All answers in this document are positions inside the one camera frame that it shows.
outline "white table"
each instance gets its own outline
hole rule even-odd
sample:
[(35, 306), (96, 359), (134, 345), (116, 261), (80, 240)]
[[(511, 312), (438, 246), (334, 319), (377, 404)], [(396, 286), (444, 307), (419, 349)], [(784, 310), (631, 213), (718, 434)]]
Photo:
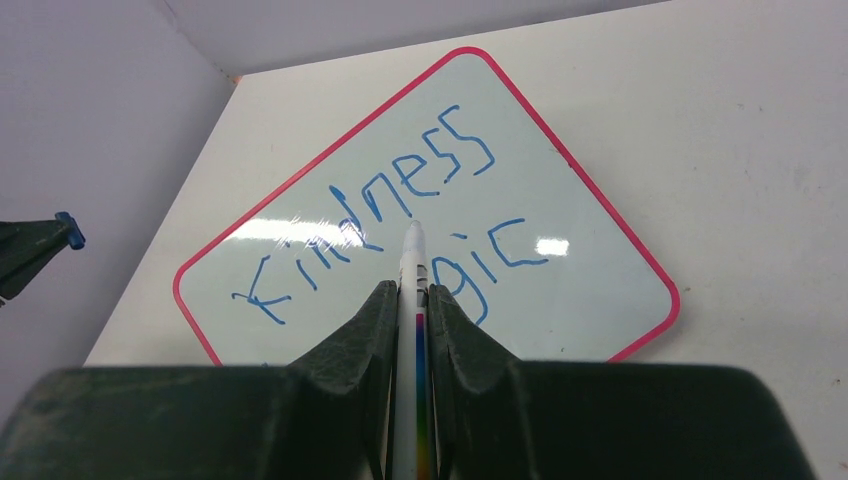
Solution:
[(446, 52), (487, 50), (681, 290), (636, 361), (736, 365), (848, 470), (848, 2), (677, 1), (242, 79), (87, 365), (210, 364), (192, 254)]

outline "blue tip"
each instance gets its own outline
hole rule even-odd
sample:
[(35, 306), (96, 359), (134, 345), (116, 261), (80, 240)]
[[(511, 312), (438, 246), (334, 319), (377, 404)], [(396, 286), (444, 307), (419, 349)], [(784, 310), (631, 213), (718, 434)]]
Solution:
[(58, 212), (56, 214), (56, 220), (71, 226), (71, 231), (68, 233), (68, 245), (70, 245), (71, 250), (79, 250), (85, 246), (85, 237), (82, 235), (77, 221), (74, 220), (74, 217), (70, 213)]

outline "whiteboard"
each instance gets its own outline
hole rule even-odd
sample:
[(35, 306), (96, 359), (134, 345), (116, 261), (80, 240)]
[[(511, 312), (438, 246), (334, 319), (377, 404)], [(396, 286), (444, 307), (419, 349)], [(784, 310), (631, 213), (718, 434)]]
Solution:
[(413, 219), (431, 281), (518, 357), (619, 360), (679, 311), (668, 275), (473, 47), (448, 53), (189, 259), (174, 296), (216, 364), (289, 363), (397, 278)]

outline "white marker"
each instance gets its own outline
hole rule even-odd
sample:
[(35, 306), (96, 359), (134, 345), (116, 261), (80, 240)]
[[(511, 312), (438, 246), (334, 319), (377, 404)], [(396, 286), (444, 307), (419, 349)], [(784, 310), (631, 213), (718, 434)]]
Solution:
[(431, 478), (426, 307), (424, 231), (418, 221), (413, 221), (403, 239), (400, 259), (392, 480)]

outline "red frame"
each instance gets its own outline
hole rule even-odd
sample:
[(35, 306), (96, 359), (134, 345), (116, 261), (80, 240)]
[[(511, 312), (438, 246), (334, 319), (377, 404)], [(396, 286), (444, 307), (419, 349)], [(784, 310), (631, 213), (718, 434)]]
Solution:
[(280, 196), (280, 194), (285, 192), (290, 186), (294, 185), (295, 182), (303, 178), (303, 176), (309, 173), (310, 170), (315, 168), (316, 165), (324, 161), (325, 158), (330, 156), (339, 147), (344, 145), (345, 142), (350, 140), (354, 135), (356, 135), (363, 128), (368, 126), (369, 123), (373, 122), (375, 118), (382, 115), (383, 112), (392, 107), (395, 103), (398, 102), (398, 100), (406, 96), (406, 94), (408, 94), (415, 87), (424, 82), (424, 80), (426, 80), (433, 73), (442, 68), (446, 63), (450, 62), (452, 59), (460, 55), (476, 55), (483, 59), (489, 65), (492, 71), (495, 72), (495, 75), (500, 78), (506, 88), (509, 89), (509, 91), (515, 96), (515, 99), (518, 100), (518, 103), (520, 103), (521, 106), (524, 107), (524, 110), (526, 110), (530, 117), (536, 122), (536, 125), (539, 126), (539, 128), (545, 133), (551, 143), (554, 144), (554, 146), (563, 156), (568, 165), (574, 170), (575, 173), (577, 173), (577, 176), (580, 177), (580, 179), (583, 181), (584, 184), (586, 184), (587, 187), (589, 187), (589, 191), (591, 191), (592, 194), (595, 195), (595, 198), (598, 199), (598, 201), (601, 203), (601, 205), (603, 205), (607, 213), (609, 213), (612, 219), (615, 220), (615, 223), (618, 225), (618, 227), (621, 228), (625, 235), (627, 235), (627, 238), (630, 239), (630, 241), (633, 243), (633, 246), (636, 247), (636, 250), (638, 250), (639, 253), (641, 253), (642, 256), (645, 258), (645, 260), (647, 260), (648, 264), (660, 277), (662, 282), (668, 288), (669, 293), (671, 294), (671, 310), (668, 312), (668, 316), (666, 317), (666, 319), (663, 320), (662, 323), (654, 327), (652, 330), (650, 330), (648, 333), (640, 337), (638, 340), (628, 345), (624, 350), (613, 355), (609, 359), (609, 361), (617, 362), (627, 358), (633, 352), (642, 348), (646, 343), (650, 342), (651, 340), (659, 336), (661, 333), (668, 330), (669, 327), (671, 327), (671, 325), (677, 319), (678, 313), (680, 312), (680, 293), (677, 291), (677, 287), (674, 285), (674, 282), (672, 282), (668, 274), (665, 273), (665, 270), (663, 270), (660, 264), (657, 263), (656, 259), (654, 259), (654, 257), (651, 255), (651, 252), (649, 252), (645, 245), (642, 244), (636, 234), (633, 233), (633, 230), (630, 228), (630, 226), (625, 223), (621, 215), (619, 215), (619, 213), (612, 206), (610, 201), (607, 200), (607, 198), (604, 196), (603, 193), (601, 193), (601, 190), (597, 187), (597, 185), (595, 185), (592, 179), (589, 178), (589, 175), (586, 174), (586, 171), (583, 170), (583, 167), (581, 167), (580, 164), (577, 163), (577, 160), (575, 160), (574, 157), (571, 155), (571, 153), (568, 152), (568, 150), (565, 148), (565, 145), (563, 145), (559, 138), (557, 138), (551, 128), (545, 123), (545, 121), (542, 120), (542, 117), (530, 105), (530, 102), (528, 102), (527, 99), (524, 98), (524, 95), (522, 95), (521, 92), (518, 91), (518, 87), (516, 87), (515, 84), (512, 83), (512, 80), (507, 77), (506, 73), (501, 69), (501, 67), (498, 66), (497, 63), (495, 63), (495, 60), (488, 53), (477, 47), (460, 47), (456, 50), (449, 52), (438, 62), (433, 64), (433, 66), (425, 70), (424, 73), (416, 77), (415, 80), (409, 83), (409, 85), (403, 87), (399, 92), (392, 95), (392, 97), (389, 98), (384, 104), (377, 107), (374, 112), (365, 117), (365, 119), (363, 119), (361, 122), (357, 123), (356, 126), (350, 129), (350, 131), (342, 135), (341, 138), (333, 142), (332, 145), (327, 147), (326, 150), (321, 152), (321, 154), (315, 157), (311, 162), (307, 163), (303, 168), (298, 170), (298, 172), (292, 175), (291, 178), (289, 178), (282, 185), (277, 187), (276, 190), (271, 192), (271, 194), (265, 197), (261, 202), (259, 202), (258, 205), (251, 208), (247, 213), (242, 215), (241, 218), (236, 220), (236, 222), (233, 223), (229, 228), (227, 228), (220, 235), (215, 237), (215, 239), (209, 242), (208, 245), (200, 249), (199, 252), (194, 254), (194, 256), (192, 256), (185, 264), (183, 264), (177, 270), (177, 274), (174, 277), (173, 284), (174, 299), (176, 300), (177, 305), (180, 307), (180, 310), (183, 312), (183, 315), (185, 315), (186, 320), (188, 320), (191, 329), (194, 330), (195, 335), (197, 335), (198, 340), (200, 340), (200, 343), (203, 345), (203, 348), (209, 355), (209, 358), (212, 359), (212, 362), (215, 365), (221, 365), (221, 360), (218, 358), (218, 355), (215, 353), (215, 350), (212, 348), (212, 345), (209, 344), (209, 341), (206, 339), (206, 336), (203, 334), (203, 331), (200, 330), (200, 327), (197, 325), (197, 322), (194, 320), (194, 317), (191, 315), (191, 312), (189, 311), (185, 302), (183, 302), (182, 296), (180, 295), (180, 281), (182, 280), (183, 274), (185, 274), (186, 270), (188, 270), (192, 265), (197, 263), (197, 261), (200, 260), (201, 257), (209, 253), (210, 250), (215, 248), (219, 243), (221, 243), (225, 238), (227, 238), (231, 233), (233, 233), (237, 228), (239, 228), (244, 222), (256, 215), (256, 213), (258, 213), (260, 210), (265, 208), (266, 205), (268, 205), (274, 199)]

